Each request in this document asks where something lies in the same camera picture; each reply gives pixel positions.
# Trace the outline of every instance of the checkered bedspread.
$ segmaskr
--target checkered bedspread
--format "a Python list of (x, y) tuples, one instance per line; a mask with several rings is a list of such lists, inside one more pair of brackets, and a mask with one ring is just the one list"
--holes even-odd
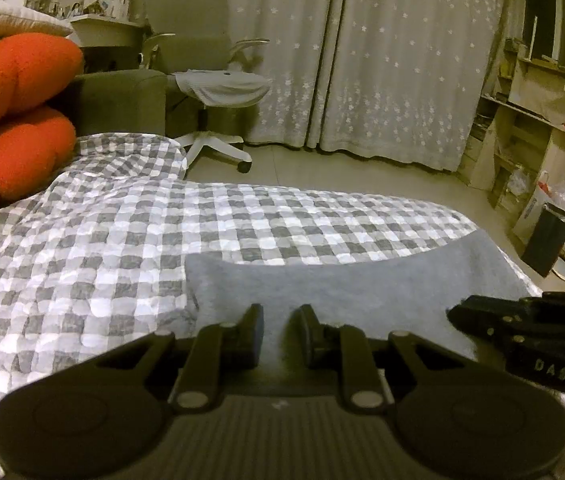
[(85, 137), (47, 189), (0, 210), (0, 398), (159, 327), (188, 333), (186, 254), (365, 262), (476, 228), (418, 200), (184, 182), (183, 164), (173, 140)]

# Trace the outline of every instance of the chair seat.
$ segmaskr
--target chair seat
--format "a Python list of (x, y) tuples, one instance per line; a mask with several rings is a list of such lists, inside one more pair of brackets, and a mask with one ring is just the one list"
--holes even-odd
[(271, 83), (258, 74), (233, 70), (174, 72), (178, 88), (209, 107), (245, 108), (258, 103)]

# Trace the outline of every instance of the chair caster wheel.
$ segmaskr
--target chair caster wheel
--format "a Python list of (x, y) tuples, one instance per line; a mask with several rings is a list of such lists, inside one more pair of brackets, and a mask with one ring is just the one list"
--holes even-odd
[(249, 173), (249, 170), (251, 170), (251, 162), (242, 160), (238, 163), (238, 171), (240, 171), (240, 173)]

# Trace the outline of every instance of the orange pillow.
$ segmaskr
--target orange pillow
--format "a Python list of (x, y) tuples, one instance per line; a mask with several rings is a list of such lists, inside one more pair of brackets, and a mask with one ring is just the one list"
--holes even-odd
[(0, 200), (13, 202), (44, 186), (72, 156), (76, 131), (47, 106), (0, 124)]
[(28, 32), (0, 40), (0, 119), (32, 110), (61, 92), (81, 70), (71, 40)]

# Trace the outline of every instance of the white desk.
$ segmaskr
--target white desk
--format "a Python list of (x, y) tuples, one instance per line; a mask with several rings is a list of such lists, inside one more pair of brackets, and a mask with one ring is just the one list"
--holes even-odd
[(80, 47), (131, 46), (140, 51), (142, 25), (121, 22), (97, 14), (83, 14), (67, 20), (74, 29), (69, 39)]

